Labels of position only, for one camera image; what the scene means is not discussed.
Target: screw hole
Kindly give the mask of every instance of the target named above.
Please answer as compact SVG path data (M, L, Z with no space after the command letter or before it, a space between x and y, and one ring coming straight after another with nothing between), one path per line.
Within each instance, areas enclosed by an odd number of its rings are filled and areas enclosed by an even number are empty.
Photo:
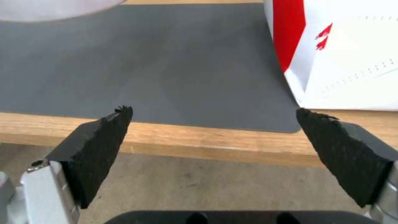
M36 160L36 161L32 162L31 166L32 167L40 166L42 163L43 163L43 160Z
M276 217L277 224L300 224L300 222L289 212L283 212Z
M207 221L207 217L202 214L195 212L191 214L185 224L208 224L209 222Z

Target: red stripe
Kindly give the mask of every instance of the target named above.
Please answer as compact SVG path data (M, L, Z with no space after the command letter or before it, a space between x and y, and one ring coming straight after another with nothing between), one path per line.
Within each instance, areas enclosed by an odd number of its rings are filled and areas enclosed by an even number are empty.
M283 72L290 66L304 28L304 0L273 0L273 40Z

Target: wooden table edge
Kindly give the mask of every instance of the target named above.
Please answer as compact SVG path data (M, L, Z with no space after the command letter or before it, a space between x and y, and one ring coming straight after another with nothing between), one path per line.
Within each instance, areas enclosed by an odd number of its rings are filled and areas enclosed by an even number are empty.
M398 112L319 111L359 124L398 148ZM0 112L0 142L56 146L92 121ZM302 131L275 133L133 122L120 152L280 165L322 166Z

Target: black foam pad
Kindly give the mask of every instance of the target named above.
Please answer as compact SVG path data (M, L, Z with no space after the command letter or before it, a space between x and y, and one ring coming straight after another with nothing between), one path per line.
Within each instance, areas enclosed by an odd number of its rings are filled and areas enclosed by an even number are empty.
M340 186L364 207L373 204L398 153L356 124L298 109L296 116L322 163Z
M62 164L75 201L87 208L119 152L133 116L131 107L94 122L78 126L49 155L49 161Z

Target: black plastic part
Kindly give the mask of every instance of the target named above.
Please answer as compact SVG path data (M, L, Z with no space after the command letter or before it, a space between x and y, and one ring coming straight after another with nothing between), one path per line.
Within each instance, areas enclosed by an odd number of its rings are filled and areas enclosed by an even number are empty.
M49 161L62 164L75 201L87 208L119 152L133 116L131 107L78 126L49 155Z
M342 211L136 211L106 224L377 224L362 215Z
M356 124L298 109L297 120L322 163L360 206L373 204L398 152Z

